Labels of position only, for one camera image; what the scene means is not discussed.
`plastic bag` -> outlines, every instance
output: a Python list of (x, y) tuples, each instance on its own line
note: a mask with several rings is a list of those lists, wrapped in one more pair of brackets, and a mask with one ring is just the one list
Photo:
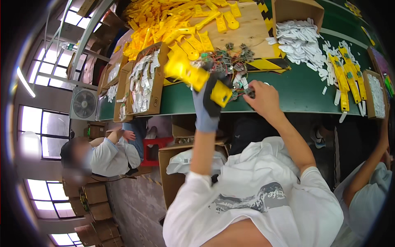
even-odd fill
[(115, 77), (117, 77), (118, 75), (118, 71), (119, 71), (119, 67), (121, 66), (120, 63), (116, 63), (115, 67), (110, 71), (110, 73), (108, 74), (108, 80), (107, 83), (109, 83), (110, 81), (112, 81)]
[[(192, 149), (181, 152), (170, 159), (169, 165), (166, 168), (167, 174), (183, 173), (187, 174), (190, 171), (192, 160)], [(213, 163), (211, 164), (211, 175), (221, 174), (221, 167), (226, 163), (227, 159), (221, 152), (214, 151)]]

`green workbench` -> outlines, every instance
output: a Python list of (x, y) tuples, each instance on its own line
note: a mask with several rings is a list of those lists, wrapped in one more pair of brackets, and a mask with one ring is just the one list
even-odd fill
[[(361, 26), (365, 27), (373, 40), (376, 42), (375, 48), (382, 52), (378, 40), (368, 24), (361, 18), (352, 14), (344, 7), (342, 0), (333, 3), (329, 0), (316, 0), (325, 9), (322, 23), (321, 35), (328, 40), (332, 46), (337, 46), (342, 40), (352, 43), (351, 52), (361, 65), (361, 71), (373, 69), (366, 48), (370, 46), (370, 41), (365, 35)], [(266, 5), (271, 11), (271, 1), (266, 1)], [(320, 48), (324, 41), (319, 39)], [(328, 87), (325, 95), (322, 94), (327, 82), (321, 81), (318, 72), (308, 68), (305, 63), (300, 65), (289, 62), (290, 71), (283, 74), (272, 72), (251, 72), (248, 73), (247, 81), (259, 80), (273, 85), (280, 96), (280, 107), (284, 112), (309, 112), (309, 113), (334, 113), (341, 114), (340, 107), (335, 106), (335, 86)], [(351, 92), (349, 92), (350, 115), (360, 115), (359, 108), (354, 102)], [(101, 99), (99, 105), (100, 120), (110, 120), (113, 118), (114, 104), (107, 99)], [(237, 100), (229, 102), (223, 109), (227, 112), (252, 112), (253, 109), (239, 97)], [(176, 115), (194, 113), (192, 92), (184, 83), (166, 86), (162, 91), (161, 115)]]

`floor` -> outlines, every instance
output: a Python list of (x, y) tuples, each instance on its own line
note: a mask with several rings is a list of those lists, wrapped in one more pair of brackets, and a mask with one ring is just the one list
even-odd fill
[[(333, 145), (316, 149), (310, 139), (310, 128), (320, 123), (319, 114), (288, 113), (288, 119), (310, 145), (317, 167), (329, 186), (332, 186)], [(171, 118), (156, 116), (149, 120), (149, 127), (157, 126), (158, 137), (171, 136)], [(166, 214), (159, 168), (137, 179), (121, 179), (107, 183), (107, 194), (111, 209), (126, 247), (164, 247), (162, 226), (159, 220)]]

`red stool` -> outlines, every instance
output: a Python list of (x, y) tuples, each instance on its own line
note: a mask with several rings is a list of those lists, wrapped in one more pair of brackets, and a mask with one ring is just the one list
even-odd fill
[(158, 145), (159, 148), (166, 147), (169, 142), (173, 141), (173, 137), (155, 138), (155, 139), (143, 139), (143, 149), (144, 149), (144, 160), (140, 164), (141, 166), (159, 166), (158, 160), (149, 160), (148, 145)]

